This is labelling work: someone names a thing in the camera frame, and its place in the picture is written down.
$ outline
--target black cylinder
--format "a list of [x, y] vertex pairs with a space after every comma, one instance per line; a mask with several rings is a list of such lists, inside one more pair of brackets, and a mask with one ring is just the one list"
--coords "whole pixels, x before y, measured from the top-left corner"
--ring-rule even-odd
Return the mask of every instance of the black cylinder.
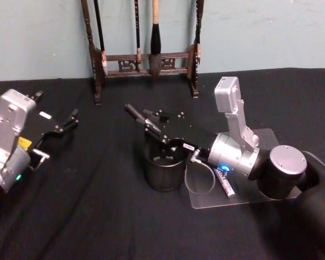
[[291, 146], [277, 146], [270, 152], [265, 173], [257, 179], [259, 190], [271, 199], [287, 197], [307, 167], [304, 155]]
[[183, 183], [186, 157], [180, 147], [169, 147], [153, 138], [146, 138], [144, 155], [148, 184], [160, 192], [173, 191]]

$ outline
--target metal bracket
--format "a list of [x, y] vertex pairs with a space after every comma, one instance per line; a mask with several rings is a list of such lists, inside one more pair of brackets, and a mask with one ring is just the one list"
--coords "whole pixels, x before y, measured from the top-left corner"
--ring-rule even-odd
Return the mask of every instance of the metal bracket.
[[246, 125], [244, 101], [237, 77], [222, 77], [217, 84], [214, 95], [219, 112], [225, 113], [229, 125], [230, 137], [249, 152], [259, 145], [259, 137]]

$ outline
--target white wall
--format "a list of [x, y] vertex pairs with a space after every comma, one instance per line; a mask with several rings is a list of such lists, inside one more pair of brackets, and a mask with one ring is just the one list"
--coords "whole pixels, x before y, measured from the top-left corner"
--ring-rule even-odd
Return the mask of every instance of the white wall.
[[[151, 1], [139, 3], [141, 47], [149, 53]], [[99, 5], [107, 53], [134, 54], [133, 0]], [[162, 51], [186, 50], [194, 0], [161, 0], [160, 9]], [[91, 77], [85, 31], [80, 0], [0, 0], [0, 80]], [[325, 68], [325, 0], [205, 0], [201, 45], [201, 73]]]

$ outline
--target cable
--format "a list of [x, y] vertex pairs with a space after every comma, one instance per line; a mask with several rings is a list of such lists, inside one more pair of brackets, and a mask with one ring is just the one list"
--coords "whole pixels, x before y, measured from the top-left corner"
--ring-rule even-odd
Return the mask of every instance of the cable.
[[187, 182], [187, 170], [188, 170], [188, 166], [186, 166], [186, 168], [185, 168], [185, 171], [184, 171], [184, 182], [185, 182], [185, 186], [186, 186], [186, 188], [188, 189], [188, 191], [190, 191], [191, 193], [193, 193], [193, 194], [195, 194], [195, 195], [206, 195], [206, 194], [208, 194], [208, 193], [210, 193], [212, 190], [213, 190], [213, 188], [215, 187], [215, 185], [216, 185], [216, 176], [215, 176], [215, 173], [213, 172], [213, 170], [211, 169], [211, 167], [210, 166], [208, 166], [207, 164], [204, 164], [203, 162], [201, 162], [200, 160], [198, 160], [198, 159], [196, 159], [195, 161], [194, 161], [195, 163], [198, 163], [198, 164], [201, 164], [201, 165], [203, 165], [203, 166], [205, 166], [211, 173], [212, 173], [212, 177], [213, 177], [213, 184], [212, 184], [212, 187], [208, 190], [208, 191], [206, 191], [206, 192], [194, 192], [190, 187], [189, 187], [189, 185], [188, 185], [188, 182]]

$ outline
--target wooden brush rack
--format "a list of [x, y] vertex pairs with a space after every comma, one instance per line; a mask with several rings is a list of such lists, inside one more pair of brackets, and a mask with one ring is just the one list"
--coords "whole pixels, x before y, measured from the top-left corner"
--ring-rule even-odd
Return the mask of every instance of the wooden brush rack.
[[[136, 55], [106, 55], [107, 62], [118, 62], [118, 70], [108, 71], [105, 75], [102, 67], [102, 51], [95, 47], [93, 42], [93, 34], [90, 26], [90, 15], [88, 10], [87, 0], [81, 0], [84, 22], [87, 29], [87, 37], [89, 41], [89, 53], [92, 61], [92, 69], [95, 81], [94, 101], [96, 105], [101, 105], [102, 86], [106, 85], [106, 77], [128, 77], [128, 76], [147, 76], [150, 74], [148, 69], [138, 70]], [[197, 7], [197, 24], [196, 24], [196, 39], [199, 37], [201, 28], [201, 19], [203, 14], [203, 0], [196, 0]], [[190, 91], [193, 98], [198, 98], [199, 91], [197, 87], [198, 80], [198, 64], [200, 57], [198, 56], [197, 40], [190, 45], [188, 52], [180, 53], [161, 53], [161, 71], [160, 75], [170, 74], [186, 74]], [[142, 54], [141, 60], [149, 60], [150, 54]], [[187, 59], [187, 67], [176, 67], [176, 59]]]

